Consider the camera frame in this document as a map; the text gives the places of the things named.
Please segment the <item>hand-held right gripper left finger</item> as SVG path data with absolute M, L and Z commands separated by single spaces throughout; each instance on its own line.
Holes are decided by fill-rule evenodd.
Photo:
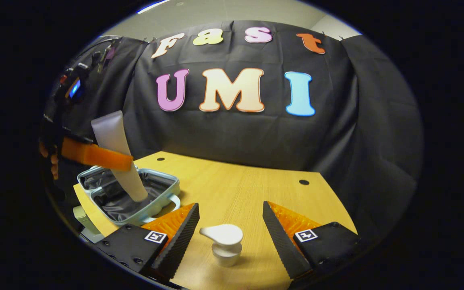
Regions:
M 182 262 L 199 219 L 199 204 L 191 203 L 143 226 L 125 224 L 95 246 L 140 275 L 169 281 Z

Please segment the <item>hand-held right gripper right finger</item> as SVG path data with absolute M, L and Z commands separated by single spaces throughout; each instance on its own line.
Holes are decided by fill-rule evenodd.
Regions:
M 263 220 L 293 280 L 324 277 L 363 251 L 363 239 L 339 222 L 319 224 L 273 202 L 263 202 Z

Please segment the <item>white squeeze tube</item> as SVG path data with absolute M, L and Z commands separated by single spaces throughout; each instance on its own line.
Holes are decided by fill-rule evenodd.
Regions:
M 93 119 L 91 127 L 100 147 L 131 157 L 121 110 Z M 123 169 L 111 169 L 111 171 L 134 202 L 141 202 L 149 196 L 133 161 L 124 165 Z

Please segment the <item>white pump bottle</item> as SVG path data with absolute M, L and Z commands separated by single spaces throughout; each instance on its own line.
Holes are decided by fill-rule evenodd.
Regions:
M 219 266 L 231 267 L 238 262 L 244 237 L 239 226 L 233 224 L 207 226 L 201 228 L 199 233 L 212 241 L 211 251 Z

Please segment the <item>light blue suitcase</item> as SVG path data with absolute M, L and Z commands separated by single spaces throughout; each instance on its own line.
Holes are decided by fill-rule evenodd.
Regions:
M 89 200 L 113 224 L 141 226 L 155 220 L 155 215 L 174 203 L 180 208 L 179 179 L 167 173 L 147 168 L 136 168 L 147 198 L 135 202 L 118 183 L 110 169 L 94 166 L 79 173 L 77 180 Z

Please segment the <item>pale green container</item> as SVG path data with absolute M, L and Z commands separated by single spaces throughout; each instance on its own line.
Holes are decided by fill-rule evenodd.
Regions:
M 83 207 L 76 206 L 72 209 L 75 219 L 83 226 L 81 235 L 92 243 L 97 243 L 104 238 L 104 235 L 97 229 L 95 224 L 90 220 Z

